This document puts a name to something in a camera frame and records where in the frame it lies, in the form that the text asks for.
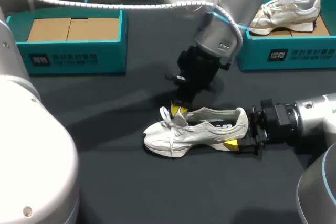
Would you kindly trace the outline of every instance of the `black table surface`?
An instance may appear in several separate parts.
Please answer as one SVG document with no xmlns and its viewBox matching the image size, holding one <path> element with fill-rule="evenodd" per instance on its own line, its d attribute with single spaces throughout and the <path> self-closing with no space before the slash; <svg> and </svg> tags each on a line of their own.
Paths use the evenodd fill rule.
<svg viewBox="0 0 336 224">
<path fill-rule="evenodd" d="M 34 77 L 46 108 L 72 135 L 80 156 L 79 223 L 299 223 L 295 191 L 309 155 L 285 144 L 262 158 L 209 147 L 183 158 L 151 155 L 142 132 L 159 121 L 176 89 L 164 75 L 193 44 L 198 19 L 131 12 L 125 76 Z M 336 92 L 336 72 L 220 71 L 216 92 L 195 106 L 248 108 Z"/>
</svg>

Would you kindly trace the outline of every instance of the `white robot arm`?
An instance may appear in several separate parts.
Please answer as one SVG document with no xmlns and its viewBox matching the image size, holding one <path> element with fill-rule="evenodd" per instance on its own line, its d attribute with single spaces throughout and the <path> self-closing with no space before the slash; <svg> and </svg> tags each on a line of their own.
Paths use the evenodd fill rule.
<svg viewBox="0 0 336 224">
<path fill-rule="evenodd" d="M 187 85 L 184 83 L 180 87 L 179 99 L 188 103 L 211 82 L 220 67 L 229 67 L 242 44 L 242 33 L 263 1 L 0 0 L 0 7 L 5 14 L 51 6 L 106 9 L 187 7 L 191 12 L 200 13 L 204 10 L 199 7 L 208 7 L 195 37 L 197 47 L 188 55 L 200 63 L 187 69 L 180 66 L 182 78 L 179 80 L 184 80 Z M 125 5 L 157 2 L 165 4 Z M 0 106 L 3 126 L 0 131 L 0 171 L 2 177 L 8 179 L 2 180 L 5 184 L 0 187 L 0 207 L 5 210 L 0 214 L 0 224 L 74 224 L 79 204 L 75 145 L 64 127 L 42 105 L 3 13 L 0 12 Z M 219 64 L 221 58 L 226 60 L 224 66 Z"/>
</svg>

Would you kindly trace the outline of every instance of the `shoe sole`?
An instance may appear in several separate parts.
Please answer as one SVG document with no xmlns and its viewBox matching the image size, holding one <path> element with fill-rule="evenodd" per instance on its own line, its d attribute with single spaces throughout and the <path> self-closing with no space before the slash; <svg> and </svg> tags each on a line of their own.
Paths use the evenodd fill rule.
<svg viewBox="0 0 336 224">
<path fill-rule="evenodd" d="M 249 28 L 249 31 L 255 35 L 267 36 L 273 30 L 279 29 L 279 28 L 287 29 L 290 31 L 298 31 L 301 33 L 311 33 L 314 31 L 314 22 L 301 23 L 301 24 L 287 24 L 283 26 L 271 27 L 271 28 L 265 28 L 265 29 Z"/>
<path fill-rule="evenodd" d="M 159 151 L 159 150 L 155 150 L 155 149 L 149 148 L 147 145 L 145 145 L 145 146 L 151 152 L 154 152 L 154 153 L 159 154 L 161 156 L 178 158 L 178 157 L 183 157 L 195 145 L 190 146 L 189 148 L 186 148 L 184 150 L 173 151 L 173 153 L 171 153 L 170 151 Z M 226 148 L 224 146 L 224 141 L 222 143 L 217 143 L 217 144 L 208 144 L 208 146 L 210 146 L 213 149 L 218 150 L 218 151 L 226 151 L 226 152 L 230 151 L 228 148 Z"/>
</svg>

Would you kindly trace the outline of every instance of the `cardboard box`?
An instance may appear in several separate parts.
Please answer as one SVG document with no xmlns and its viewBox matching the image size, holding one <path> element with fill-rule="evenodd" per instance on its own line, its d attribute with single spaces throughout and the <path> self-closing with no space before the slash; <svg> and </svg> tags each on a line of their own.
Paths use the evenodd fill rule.
<svg viewBox="0 0 336 224">
<path fill-rule="evenodd" d="M 118 18 L 73 19 L 67 40 L 117 40 L 118 31 Z"/>
<path fill-rule="evenodd" d="M 292 36 L 251 36 L 237 55 L 241 70 L 336 68 L 336 0 L 321 0 L 321 13 L 312 33 Z"/>
<path fill-rule="evenodd" d="M 67 40 L 71 18 L 35 19 L 28 42 Z"/>
<path fill-rule="evenodd" d="M 30 74 L 126 71 L 125 11 L 48 8 L 17 13 L 7 23 Z"/>
</svg>

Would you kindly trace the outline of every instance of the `beige sneaker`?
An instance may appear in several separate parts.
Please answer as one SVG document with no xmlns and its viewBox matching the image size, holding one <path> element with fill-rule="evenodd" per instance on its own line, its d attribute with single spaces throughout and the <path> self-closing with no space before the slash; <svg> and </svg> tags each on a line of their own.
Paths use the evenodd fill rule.
<svg viewBox="0 0 336 224">
<path fill-rule="evenodd" d="M 272 0 L 261 6 L 249 30 L 264 36 L 276 28 L 309 33 L 320 9 L 321 0 Z"/>
</svg>

